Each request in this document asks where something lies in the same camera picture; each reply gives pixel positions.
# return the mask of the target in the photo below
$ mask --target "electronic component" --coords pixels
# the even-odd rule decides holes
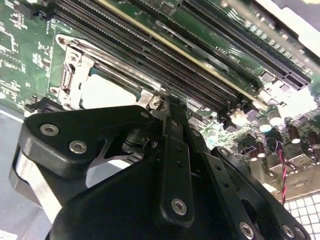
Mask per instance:
[[[171,16],[175,12],[175,9],[170,6],[169,3],[163,1],[160,5],[160,11],[168,16]]]
[[[205,125],[203,123],[203,117],[200,114],[194,111],[191,111],[188,116],[189,116],[188,122],[192,128],[199,131]]]
[[[264,145],[273,153],[276,153],[282,148],[283,139],[281,137],[281,133],[272,129],[265,135]]]
[[[282,118],[277,109],[273,109],[268,113],[268,119],[272,126],[279,126],[282,123]]]
[[[270,73],[268,73],[267,71],[263,71],[260,74],[260,78],[262,81],[264,81],[265,83],[271,83],[274,79],[275,76],[272,76]]]
[[[266,156],[266,154],[265,154],[265,146],[260,141],[256,142],[256,153],[257,153],[257,157],[258,158],[264,158]]]
[[[298,144],[301,142],[298,129],[295,126],[289,126],[287,128],[287,131],[288,131],[291,143]]]
[[[131,92],[96,74],[82,83],[81,90],[81,105],[85,109],[128,106],[136,104],[137,101]]]
[[[30,4],[26,1],[21,1],[19,5],[15,5],[14,9],[24,15],[28,19],[33,19],[38,16],[41,6],[37,4]]]
[[[253,150],[249,153],[249,159],[251,162],[254,162],[254,161],[257,161],[258,159],[258,151],[257,149],[256,150]]]
[[[267,133],[272,128],[270,125],[269,119],[265,116],[259,118],[258,124],[259,124],[259,129],[262,133]]]
[[[235,110],[235,112],[230,116],[230,119],[235,125],[238,125],[240,127],[248,122],[245,112],[240,108],[237,108]]]
[[[286,160],[290,163],[286,165],[288,173],[294,174],[298,169],[303,170],[305,168],[312,167],[317,163],[312,152],[305,144],[288,143],[282,146],[282,150],[285,154]],[[281,175],[282,165],[279,161],[279,156],[277,154],[270,154],[266,159],[269,170]]]
[[[241,155],[247,155],[256,149],[256,139],[250,134],[238,143],[238,152]]]
[[[308,140],[312,149],[320,149],[320,137],[315,131],[308,133]]]

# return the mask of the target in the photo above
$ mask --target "green circuit board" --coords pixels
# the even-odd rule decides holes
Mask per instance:
[[[216,5],[218,1],[219,0],[212,0]],[[166,3],[173,8],[178,2],[177,0],[169,0]],[[127,1],[110,0],[108,3],[117,7],[117,9],[126,13],[139,23],[143,23],[148,29],[155,31],[164,39],[178,46],[200,62],[205,63],[207,61],[205,57],[186,46],[183,40],[157,25],[154,19],[136,6],[133,6]],[[80,36],[80,34],[68,25],[55,19],[48,22],[40,21],[37,18],[27,19],[15,10],[17,4],[14,0],[0,0],[0,104],[23,112],[24,105],[32,103],[34,96],[38,99],[46,96],[54,101],[57,100],[56,95],[50,92],[49,89],[50,87],[58,87],[61,83],[65,51],[58,45],[55,36],[61,33],[72,36]],[[228,14],[233,13],[233,15],[237,15],[233,9],[228,7],[224,7],[223,11],[226,11]],[[188,27],[193,34],[214,46],[217,53],[233,61],[234,64],[243,66],[258,79],[259,74],[263,71],[261,66],[223,39],[208,33],[207,29],[203,26],[199,27],[199,23],[184,14],[184,12],[176,10],[170,17],[173,21],[183,22],[185,27]],[[242,18],[240,20],[237,18],[237,20],[246,24]],[[313,73],[311,70],[303,70],[302,66],[301,71],[304,71],[313,80],[308,88],[315,97],[316,102],[320,103],[319,74]],[[238,74],[231,68],[229,72],[219,73],[255,97],[256,93],[251,91],[251,83],[243,75]],[[213,112],[196,103],[193,105],[196,106],[194,110],[203,117],[211,115]],[[305,115],[308,122],[296,122],[296,125],[302,129],[302,137],[306,136],[305,133],[309,130],[319,130],[319,126],[316,124],[320,122],[319,119],[316,119],[316,116],[319,114],[319,109],[308,112]],[[257,125],[255,121],[250,122],[243,126],[242,129],[228,133],[222,129],[220,123],[214,120],[210,124],[205,125],[201,133],[206,137],[210,130],[217,129],[218,141],[215,142],[214,145],[225,146],[235,153],[236,150],[232,150],[232,147],[236,146],[237,142],[243,139],[248,133],[251,133],[257,138],[262,137]]]
[[[27,19],[15,5],[0,0],[0,104],[23,113],[35,97],[56,99],[49,88],[60,85],[65,51],[55,35],[74,31],[54,19]]]
[[[130,1],[99,1],[103,4],[106,4],[107,6],[111,5],[115,7],[115,9],[138,21],[148,29],[156,32],[161,37],[178,46],[186,53],[190,54],[193,57],[196,56],[196,51],[190,51],[190,47],[188,47],[185,42],[179,42],[176,35],[160,27],[158,24],[156,24],[156,20],[154,18],[150,17],[148,13],[144,12],[138,6],[130,3]],[[228,5],[223,6],[222,0],[203,1],[214,6],[215,9],[217,9],[220,13],[226,15],[237,25],[240,25],[245,31],[250,32],[252,37],[256,39],[256,41],[264,41],[267,45],[271,46],[273,50],[281,53],[282,58],[289,60],[292,67],[299,69],[303,74],[305,74],[312,80],[320,81],[319,72],[313,71],[304,63],[300,62],[291,52],[287,51],[284,47],[274,41],[256,25],[246,20],[246,18],[237,13],[235,9]],[[181,28],[186,29],[192,35],[201,39],[201,41],[206,46],[209,46],[209,48],[212,49],[216,54],[218,54],[222,59],[225,59],[230,64],[236,65],[239,68],[243,69],[247,74],[255,77],[257,81],[259,80],[258,77],[264,71],[264,68],[252,58],[247,56],[245,53],[237,49],[237,47],[230,44],[227,40],[213,33],[207,26],[196,20],[193,16],[183,11],[180,7],[180,0],[141,0],[140,2],[145,2],[145,4],[148,4],[150,7],[156,9],[159,13],[165,14],[167,18],[172,22],[176,23]],[[243,90],[247,91],[250,88],[250,80],[243,75],[239,75],[238,72],[234,71],[233,69],[229,68],[229,72],[226,75],[231,77],[230,81],[232,83],[238,85]]]

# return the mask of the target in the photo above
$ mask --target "motherboard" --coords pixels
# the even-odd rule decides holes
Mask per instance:
[[[0,16],[0,104],[25,117],[174,95],[209,149],[279,174],[276,139],[308,145],[288,174],[319,163],[320,59],[255,1],[0,0]]]

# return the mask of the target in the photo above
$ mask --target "red and black wire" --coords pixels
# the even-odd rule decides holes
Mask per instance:
[[[270,150],[274,153],[274,154],[278,154],[279,156],[279,160],[280,163],[282,165],[282,186],[281,186],[281,202],[282,205],[284,205],[286,203],[286,193],[287,193],[287,161],[286,158],[284,156],[284,151],[282,150],[282,142],[278,141],[277,139],[273,138],[273,137],[268,137],[265,141],[264,141],[264,145],[266,147],[268,147],[268,141],[275,141],[275,145],[272,145],[272,148],[270,147]]]
[[[286,193],[287,193],[287,166],[286,166],[286,160],[284,158],[284,152],[282,149],[278,151],[279,159],[282,164],[282,196],[281,201],[282,205],[286,203]]]

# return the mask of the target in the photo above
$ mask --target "pcie slot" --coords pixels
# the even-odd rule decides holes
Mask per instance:
[[[181,92],[189,94],[191,98],[199,101],[201,104],[213,110],[218,111],[223,106],[223,104],[218,104],[212,96],[205,94],[200,88],[193,86],[185,81],[180,81],[174,74],[168,71],[166,72],[164,67],[160,67],[154,62],[151,62],[150,60],[144,58],[144,56],[142,55],[139,56],[132,49],[124,45],[119,46],[119,43],[112,37],[103,32],[97,32],[96,29],[93,30],[92,25],[79,18],[75,19],[75,16],[73,14],[70,14],[68,11],[57,7],[55,13],[56,19],[61,20],[71,27],[75,28],[76,30],[81,31],[83,34],[90,36],[100,47],[104,47],[106,51],[110,51],[111,53],[113,51],[119,51],[120,53],[127,55],[127,63],[128,61],[130,61],[129,64],[134,65],[137,62],[138,58],[142,59],[139,60],[139,62],[143,64],[143,66],[145,66],[142,67],[142,69],[145,69],[145,74],[150,76],[157,76],[158,80],[161,83],[164,83],[169,87],[175,87]]]
[[[261,39],[253,38],[249,32],[204,0],[183,0],[180,8],[291,87],[299,90],[311,82],[279,52]]]
[[[243,67],[241,64],[236,64],[229,60],[229,58],[218,54],[215,51],[215,47],[205,42],[203,39],[199,38],[198,36],[194,35],[193,33],[189,32],[187,29],[182,27],[177,22],[169,19],[167,16],[163,15],[161,12],[157,11],[153,7],[150,7],[146,2],[143,0],[128,0],[131,4],[139,7],[141,10],[146,12],[148,15],[152,16],[152,18],[159,20],[170,29],[181,35],[183,38],[188,39],[190,42],[195,44],[197,47],[201,48],[205,52],[211,54],[213,57],[218,59],[219,61],[228,65],[229,68],[235,70],[236,72],[243,75],[243,77],[248,81],[251,82],[254,86],[257,85],[257,77],[246,67]]]

